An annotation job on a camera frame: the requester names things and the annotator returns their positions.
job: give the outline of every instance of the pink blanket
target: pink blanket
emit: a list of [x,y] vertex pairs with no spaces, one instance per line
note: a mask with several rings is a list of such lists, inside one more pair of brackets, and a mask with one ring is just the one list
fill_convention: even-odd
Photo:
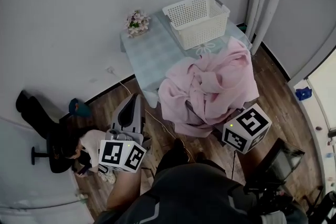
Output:
[[[207,137],[211,125],[259,97],[250,53],[233,37],[228,48],[217,55],[184,58],[167,71],[166,77],[159,88],[162,116],[175,123],[176,133]],[[198,117],[186,107],[186,101]]]

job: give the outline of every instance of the person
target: person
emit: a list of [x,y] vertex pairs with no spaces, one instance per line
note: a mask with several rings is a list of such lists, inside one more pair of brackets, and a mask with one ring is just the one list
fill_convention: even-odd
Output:
[[120,172],[107,200],[107,210],[95,224],[112,223],[306,223],[305,214],[294,207],[285,216],[279,211],[251,217],[254,194],[226,177],[225,171],[200,153],[188,163],[184,144],[177,139],[157,167],[149,191],[139,196],[141,169]]
[[87,170],[98,173],[105,182],[114,184],[115,175],[113,170],[104,165],[100,165],[99,148],[100,142],[105,139],[105,132],[94,130],[92,127],[78,129],[70,134],[61,147],[64,157],[77,159],[85,168],[75,173],[78,177],[88,176]]

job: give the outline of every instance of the black monitor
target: black monitor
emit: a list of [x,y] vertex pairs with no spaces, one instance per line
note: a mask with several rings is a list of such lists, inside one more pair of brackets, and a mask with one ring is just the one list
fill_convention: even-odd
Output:
[[304,154],[302,150],[278,138],[253,174],[247,178],[245,188],[278,188],[298,167]]

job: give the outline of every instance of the table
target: table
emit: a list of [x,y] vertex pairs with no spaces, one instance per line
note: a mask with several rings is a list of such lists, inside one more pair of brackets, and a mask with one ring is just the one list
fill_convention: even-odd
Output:
[[251,43],[245,34],[228,20],[225,35],[184,50],[162,11],[152,14],[151,18],[149,31],[141,36],[129,38],[127,31],[122,31],[120,49],[127,54],[140,89],[152,108],[156,108],[158,104],[157,90],[165,79],[166,72],[181,59],[185,57],[197,59],[208,52],[218,53],[227,47],[231,36],[242,41],[248,49],[251,48]]

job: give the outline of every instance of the white laundry basket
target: white laundry basket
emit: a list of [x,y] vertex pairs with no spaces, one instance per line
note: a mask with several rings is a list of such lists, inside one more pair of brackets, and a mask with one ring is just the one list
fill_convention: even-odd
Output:
[[162,11],[185,50],[223,36],[230,14],[219,0],[184,0]]

